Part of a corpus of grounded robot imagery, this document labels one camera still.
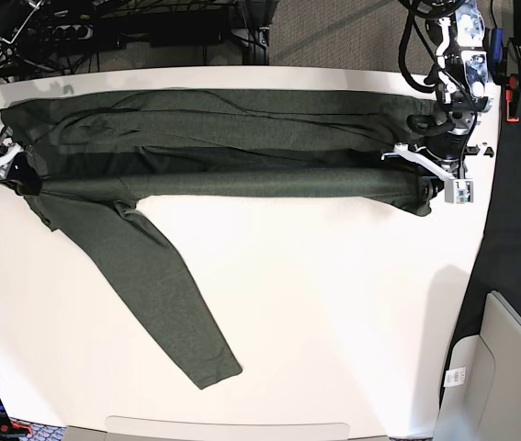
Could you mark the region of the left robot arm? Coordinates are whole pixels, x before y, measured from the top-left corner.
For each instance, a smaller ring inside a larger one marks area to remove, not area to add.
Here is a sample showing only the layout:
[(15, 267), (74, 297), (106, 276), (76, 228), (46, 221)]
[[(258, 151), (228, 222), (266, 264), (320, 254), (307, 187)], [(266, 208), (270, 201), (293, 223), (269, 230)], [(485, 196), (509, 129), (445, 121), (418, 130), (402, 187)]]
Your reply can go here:
[[(475, 1), (401, 1), (407, 18), (399, 45), (402, 78), (415, 91), (436, 99), (437, 111), (407, 118), (415, 141), (397, 142), (391, 155), (431, 172), (448, 187), (470, 187), (465, 158), (483, 155), (470, 147), (482, 113), (495, 98), (495, 84), (484, 46), (485, 25)], [(421, 82), (406, 62), (413, 33), (425, 46), (432, 66)]]

